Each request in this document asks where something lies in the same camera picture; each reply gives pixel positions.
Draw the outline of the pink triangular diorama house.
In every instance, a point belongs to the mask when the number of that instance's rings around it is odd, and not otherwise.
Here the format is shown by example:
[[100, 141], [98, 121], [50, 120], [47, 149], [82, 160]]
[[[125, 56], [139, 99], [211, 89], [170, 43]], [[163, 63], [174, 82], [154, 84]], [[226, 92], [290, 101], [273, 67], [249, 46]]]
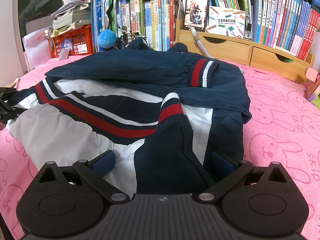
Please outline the pink triangular diorama house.
[[306, 78], [310, 81], [306, 86], [306, 98], [315, 107], [320, 109], [319, 94], [320, 94], [320, 78], [319, 72], [308, 67], [305, 72]]

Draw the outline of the red plastic basket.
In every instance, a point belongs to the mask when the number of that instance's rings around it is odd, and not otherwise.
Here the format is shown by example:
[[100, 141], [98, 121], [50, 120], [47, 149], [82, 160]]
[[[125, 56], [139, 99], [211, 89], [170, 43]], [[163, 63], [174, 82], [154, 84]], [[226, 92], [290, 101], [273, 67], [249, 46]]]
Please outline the red plastic basket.
[[47, 38], [47, 40], [51, 58], [59, 57], [62, 49], [69, 49], [69, 54], [72, 56], [93, 54], [90, 24]]

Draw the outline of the row of books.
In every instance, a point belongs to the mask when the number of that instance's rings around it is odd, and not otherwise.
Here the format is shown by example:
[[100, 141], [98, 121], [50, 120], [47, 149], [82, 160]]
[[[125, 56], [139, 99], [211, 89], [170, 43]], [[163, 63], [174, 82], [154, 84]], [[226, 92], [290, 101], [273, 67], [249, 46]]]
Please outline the row of books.
[[[319, 8], [305, 0], [209, 0], [209, 7], [245, 11], [244, 40], [306, 60], [319, 27]], [[206, 53], [195, 28], [194, 41]]]
[[176, 21], [183, 16], [182, 0], [91, 0], [92, 44], [95, 52], [99, 34], [110, 29], [118, 38], [118, 27], [146, 36], [148, 46], [167, 51], [176, 42]]

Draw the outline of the row of books right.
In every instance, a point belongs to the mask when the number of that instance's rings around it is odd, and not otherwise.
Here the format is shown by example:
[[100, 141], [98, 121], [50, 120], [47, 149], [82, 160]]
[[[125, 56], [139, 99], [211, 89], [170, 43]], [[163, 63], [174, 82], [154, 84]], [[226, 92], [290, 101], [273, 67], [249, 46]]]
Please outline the row of books right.
[[[209, 0], [209, 7], [245, 11], [244, 40], [306, 60], [319, 27], [319, 8], [305, 0]], [[206, 53], [195, 28], [194, 41]]]

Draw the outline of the miniature bicycle model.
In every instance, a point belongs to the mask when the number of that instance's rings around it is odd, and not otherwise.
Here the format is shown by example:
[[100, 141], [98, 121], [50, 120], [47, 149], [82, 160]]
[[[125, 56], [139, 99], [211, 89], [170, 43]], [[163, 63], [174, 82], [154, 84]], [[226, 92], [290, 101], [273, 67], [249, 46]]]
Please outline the miniature bicycle model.
[[148, 45], [148, 42], [146, 40], [146, 36], [140, 35], [139, 32], [130, 32], [130, 31], [125, 31], [118, 27], [118, 38], [116, 40], [116, 43], [114, 45], [114, 49], [125, 49], [130, 42], [137, 40], [139, 38], [142, 39], [142, 42], [145, 45]]

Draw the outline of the pink bunny blanket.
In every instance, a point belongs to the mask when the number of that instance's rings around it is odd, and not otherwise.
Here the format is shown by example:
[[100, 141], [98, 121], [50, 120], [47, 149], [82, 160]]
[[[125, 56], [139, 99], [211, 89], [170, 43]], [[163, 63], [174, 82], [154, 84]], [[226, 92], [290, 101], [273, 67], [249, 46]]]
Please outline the pink bunny blanket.
[[250, 99], [244, 157], [201, 192], [129, 196], [91, 160], [37, 168], [1, 154], [1, 215], [23, 239], [319, 239], [319, 110], [298, 86], [238, 67]]

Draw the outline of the wooden drawer organizer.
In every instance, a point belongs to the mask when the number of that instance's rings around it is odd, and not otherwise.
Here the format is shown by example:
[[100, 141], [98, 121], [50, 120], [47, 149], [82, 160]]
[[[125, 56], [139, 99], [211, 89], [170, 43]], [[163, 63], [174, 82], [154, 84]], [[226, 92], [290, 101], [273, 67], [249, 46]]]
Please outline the wooden drawer organizer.
[[189, 52], [275, 72], [296, 83], [316, 81], [318, 77], [318, 72], [312, 68], [315, 58], [312, 54], [308, 54], [306, 60], [301, 60], [283, 51], [244, 39], [200, 31], [196, 35], [206, 53], [194, 41], [191, 31], [183, 28], [183, 22], [176, 21], [176, 42], [185, 44]]

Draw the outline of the smartphone on stand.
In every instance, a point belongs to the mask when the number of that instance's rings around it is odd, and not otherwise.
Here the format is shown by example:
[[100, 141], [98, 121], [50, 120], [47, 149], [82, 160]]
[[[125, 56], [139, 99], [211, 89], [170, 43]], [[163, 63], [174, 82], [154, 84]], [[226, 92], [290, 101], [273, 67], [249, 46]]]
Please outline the smartphone on stand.
[[209, 0], [186, 0], [183, 27], [205, 31], [208, 23]]

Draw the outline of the navy white red jacket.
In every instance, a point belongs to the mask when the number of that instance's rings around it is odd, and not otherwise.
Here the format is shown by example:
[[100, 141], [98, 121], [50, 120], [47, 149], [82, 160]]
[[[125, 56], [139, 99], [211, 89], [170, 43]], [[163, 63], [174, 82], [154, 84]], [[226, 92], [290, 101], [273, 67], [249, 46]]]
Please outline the navy white red jacket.
[[142, 42], [84, 57], [47, 72], [9, 101], [24, 112], [7, 123], [37, 168], [69, 166], [107, 150], [104, 179], [129, 196], [201, 192], [214, 183], [211, 155], [244, 157], [250, 118], [237, 66]]

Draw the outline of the row of books left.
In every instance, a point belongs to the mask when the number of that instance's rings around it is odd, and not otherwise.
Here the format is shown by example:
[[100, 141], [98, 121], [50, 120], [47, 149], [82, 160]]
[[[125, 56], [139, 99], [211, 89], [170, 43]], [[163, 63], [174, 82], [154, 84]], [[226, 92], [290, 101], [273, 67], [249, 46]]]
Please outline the row of books left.
[[118, 27], [146, 36], [148, 46], [167, 51], [176, 42], [176, 21], [183, 16], [182, 0], [91, 0], [92, 44], [95, 52], [99, 34], [110, 29], [118, 38]]

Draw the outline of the stack of papers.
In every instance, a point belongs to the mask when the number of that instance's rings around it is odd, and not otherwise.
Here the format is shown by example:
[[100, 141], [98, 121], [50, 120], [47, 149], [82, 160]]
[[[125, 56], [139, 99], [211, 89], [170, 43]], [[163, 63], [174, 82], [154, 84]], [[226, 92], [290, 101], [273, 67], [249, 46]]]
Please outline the stack of papers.
[[52, 25], [48, 28], [47, 35], [54, 38], [70, 30], [91, 24], [90, 4], [81, 0], [67, 0], [51, 16]]

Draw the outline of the white label printer box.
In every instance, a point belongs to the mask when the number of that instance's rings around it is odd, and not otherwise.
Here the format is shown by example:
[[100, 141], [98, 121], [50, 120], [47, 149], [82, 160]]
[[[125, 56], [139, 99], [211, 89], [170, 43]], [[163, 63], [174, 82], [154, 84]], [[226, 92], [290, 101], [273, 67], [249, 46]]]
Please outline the white label printer box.
[[209, 7], [206, 31], [211, 34], [244, 38], [245, 11], [223, 7]]

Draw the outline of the blue plush ball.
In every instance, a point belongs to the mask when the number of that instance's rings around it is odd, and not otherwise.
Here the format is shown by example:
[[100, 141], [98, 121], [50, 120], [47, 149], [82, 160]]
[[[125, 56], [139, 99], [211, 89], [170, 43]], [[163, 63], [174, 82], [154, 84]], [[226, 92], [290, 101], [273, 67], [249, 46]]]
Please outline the blue plush ball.
[[116, 41], [117, 37], [115, 33], [110, 29], [105, 29], [99, 34], [97, 44], [101, 48], [110, 49], [116, 44]]

